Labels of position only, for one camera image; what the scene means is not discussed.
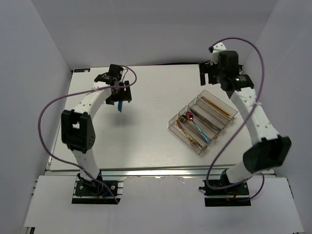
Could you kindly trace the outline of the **iridescent purple spoon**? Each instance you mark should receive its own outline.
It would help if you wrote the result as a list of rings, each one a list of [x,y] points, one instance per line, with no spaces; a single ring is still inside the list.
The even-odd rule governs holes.
[[[204,137],[204,139],[207,141],[207,143],[209,143],[211,141],[211,139],[209,137],[207,137],[204,134],[204,132],[201,130],[201,128],[195,123],[193,113],[190,111],[187,111],[185,115],[186,115],[187,120],[190,121],[199,130],[199,132]]]

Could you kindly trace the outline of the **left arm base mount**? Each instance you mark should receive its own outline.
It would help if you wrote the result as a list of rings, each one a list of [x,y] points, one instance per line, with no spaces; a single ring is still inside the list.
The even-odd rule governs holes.
[[[123,182],[118,180],[103,181],[111,190],[112,194],[119,202],[122,195]],[[117,205],[115,199],[111,196],[108,189],[98,183],[89,183],[76,178],[72,204],[97,204],[97,205]]]

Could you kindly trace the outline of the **blue knife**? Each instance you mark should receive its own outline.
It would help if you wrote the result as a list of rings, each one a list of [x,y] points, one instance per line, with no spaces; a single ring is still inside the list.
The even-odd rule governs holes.
[[[122,105],[123,105],[123,102],[119,101],[118,102],[118,107],[117,107],[119,112],[122,112]]]

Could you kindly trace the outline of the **black knife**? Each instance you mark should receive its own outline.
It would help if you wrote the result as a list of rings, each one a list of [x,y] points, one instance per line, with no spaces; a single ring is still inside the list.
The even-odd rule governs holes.
[[[210,127],[212,127],[213,129],[217,130],[217,131],[221,131],[221,128],[219,128],[218,126],[216,126],[215,124],[213,124],[211,121],[209,121],[208,119],[206,119],[203,115],[201,115],[199,112],[197,112],[196,110],[194,110],[193,108],[190,108],[191,112],[194,114],[194,116],[196,116],[198,119],[200,119],[202,122],[206,123],[207,125],[209,125]]]

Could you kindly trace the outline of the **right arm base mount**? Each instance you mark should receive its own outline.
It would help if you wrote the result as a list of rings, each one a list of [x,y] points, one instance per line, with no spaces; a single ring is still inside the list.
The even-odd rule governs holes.
[[[246,182],[224,190],[213,190],[206,180],[198,188],[204,194],[206,207],[244,207],[251,206],[250,193]]]

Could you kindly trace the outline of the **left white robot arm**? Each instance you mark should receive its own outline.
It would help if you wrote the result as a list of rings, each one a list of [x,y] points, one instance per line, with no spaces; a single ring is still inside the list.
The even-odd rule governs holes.
[[[123,102],[132,101],[130,82],[124,79],[124,73],[128,71],[125,66],[111,64],[108,72],[95,78],[91,91],[83,100],[61,114],[61,140],[81,167],[78,178],[83,187],[94,195],[102,191],[103,182],[92,150],[96,140],[93,118],[102,104],[117,102],[121,112]]]

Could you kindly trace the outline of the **black spoon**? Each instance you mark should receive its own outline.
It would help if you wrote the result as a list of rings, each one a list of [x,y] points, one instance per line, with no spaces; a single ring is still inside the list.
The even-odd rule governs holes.
[[[195,127],[192,123],[190,123],[187,119],[185,119],[183,116],[179,117],[179,121],[185,125],[188,129],[190,129],[196,136],[201,138],[206,143],[209,143],[211,140],[206,136],[204,137],[203,134],[198,130],[197,127]]]

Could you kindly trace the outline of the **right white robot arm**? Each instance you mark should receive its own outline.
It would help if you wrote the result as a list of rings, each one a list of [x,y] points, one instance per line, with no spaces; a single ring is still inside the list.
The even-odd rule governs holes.
[[[224,170],[217,185],[208,184],[212,190],[232,194],[238,185],[253,175],[283,165],[291,147],[288,136],[281,136],[273,127],[258,103],[254,83],[247,74],[241,73],[236,51],[211,49],[212,59],[208,66],[210,84],[219,83],[241,114],[250,134],[252,146],[236,165]]]

